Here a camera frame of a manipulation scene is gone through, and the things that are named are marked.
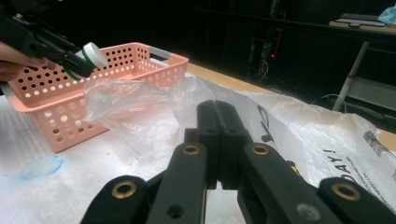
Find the blue marking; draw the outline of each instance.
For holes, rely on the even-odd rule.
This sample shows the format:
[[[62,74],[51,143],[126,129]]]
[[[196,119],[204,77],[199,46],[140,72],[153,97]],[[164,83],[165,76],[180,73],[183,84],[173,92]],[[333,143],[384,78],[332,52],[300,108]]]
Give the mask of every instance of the blue marking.
[[[40,176],[48,176],[57,172],[64,160],[56,155],[48,155],[40,157],[34,161],[29,162],[23,169],[21,177],[23,179],[33,179]]]

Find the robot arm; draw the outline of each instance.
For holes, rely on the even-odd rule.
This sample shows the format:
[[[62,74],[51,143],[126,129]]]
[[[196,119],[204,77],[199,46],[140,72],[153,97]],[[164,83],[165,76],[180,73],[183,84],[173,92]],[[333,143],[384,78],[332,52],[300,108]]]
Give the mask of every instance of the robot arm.
[[[55,33],[35,16],[55,2],[57,0],[0,0],[0,41],[23,53],[62,65],[72,78],[89,77],[94,68],[106,65],[100,50],[91,43],[93,55],[87,56],[84,49]]]

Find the pink basket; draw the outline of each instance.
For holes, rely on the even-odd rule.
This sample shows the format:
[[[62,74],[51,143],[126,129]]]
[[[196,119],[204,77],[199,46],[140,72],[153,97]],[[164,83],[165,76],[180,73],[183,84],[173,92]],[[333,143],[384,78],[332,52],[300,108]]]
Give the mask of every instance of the pink basket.
[[[155,86],[171,86],[184,77],[188,59],[154,47],[130,43],[102,49],[108,64],[95,70],[90,78],[144,80]],[[160,57],[166,63],[154,59]],[[36,71],[26,69],[8,82],[4,91],[17,110],[32,115],[35,125],[53,152],[60,152],[106,131],[106,128],[84,122],[86,113],[83,85],[90,78],[75,81],[61,66]]]

